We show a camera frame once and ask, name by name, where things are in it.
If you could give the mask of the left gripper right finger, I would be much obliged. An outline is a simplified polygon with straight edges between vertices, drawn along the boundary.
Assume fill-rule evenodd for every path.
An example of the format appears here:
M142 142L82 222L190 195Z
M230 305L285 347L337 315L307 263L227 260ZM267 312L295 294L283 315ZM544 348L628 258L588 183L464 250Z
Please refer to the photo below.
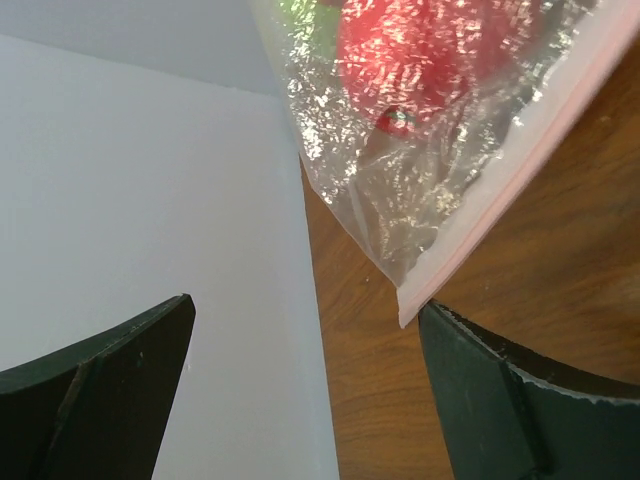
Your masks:
M457 479L636 479L639 388L430 302L419 334Z

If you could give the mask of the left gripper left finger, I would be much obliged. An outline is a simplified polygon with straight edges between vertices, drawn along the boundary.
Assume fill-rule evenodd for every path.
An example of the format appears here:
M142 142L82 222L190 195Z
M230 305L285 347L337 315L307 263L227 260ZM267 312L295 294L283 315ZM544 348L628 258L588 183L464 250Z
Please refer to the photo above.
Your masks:
M151 478L194 321L183 294L2 371L2 478Z

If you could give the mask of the clear zip top bag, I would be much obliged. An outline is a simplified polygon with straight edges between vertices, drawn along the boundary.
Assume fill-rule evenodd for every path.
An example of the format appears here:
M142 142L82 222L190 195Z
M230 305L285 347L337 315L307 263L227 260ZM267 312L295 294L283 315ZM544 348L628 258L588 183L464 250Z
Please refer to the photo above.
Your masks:
M351 105L278 1L252 13L310 186L394 284L407 325L467 259L577 121L639 30L635 1L504 1L508 61L406 136Z

